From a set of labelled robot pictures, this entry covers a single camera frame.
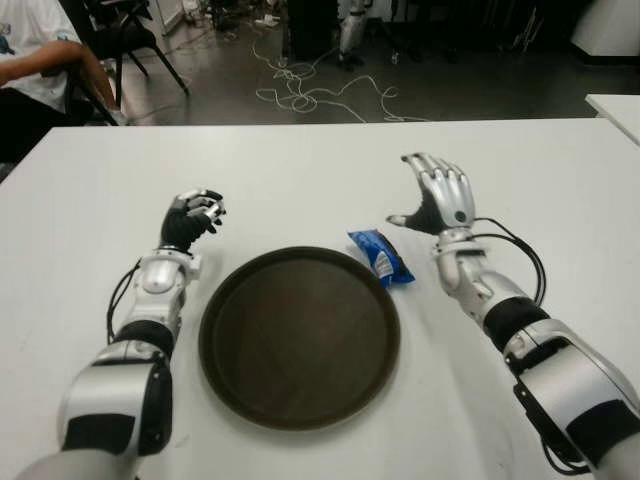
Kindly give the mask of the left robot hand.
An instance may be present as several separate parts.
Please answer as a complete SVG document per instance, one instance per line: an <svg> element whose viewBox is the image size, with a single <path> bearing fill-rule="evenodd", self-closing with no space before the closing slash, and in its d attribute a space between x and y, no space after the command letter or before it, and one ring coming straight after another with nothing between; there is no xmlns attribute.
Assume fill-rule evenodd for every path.
<svg viewBox="0 0 640 480"><path fill-rule="evenodd" d="M188 253L205 232L217 232L225 214L223 196L218 192L194 189L177 195L162 222L159 247Z"/></svg>

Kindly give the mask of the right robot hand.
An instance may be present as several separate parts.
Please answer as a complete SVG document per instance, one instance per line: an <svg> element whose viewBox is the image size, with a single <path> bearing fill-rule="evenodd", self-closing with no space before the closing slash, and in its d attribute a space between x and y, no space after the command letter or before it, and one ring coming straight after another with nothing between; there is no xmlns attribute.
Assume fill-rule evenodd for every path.
<svg viewBox="0 0 640 480"><path fill-rule="evenodd" d="M456 165L424 153L401 157L415 175L422 200L410 215L393 214L386 221L437 236L451 229L470 229L476 218L475 203L466 174Z"/></svg>

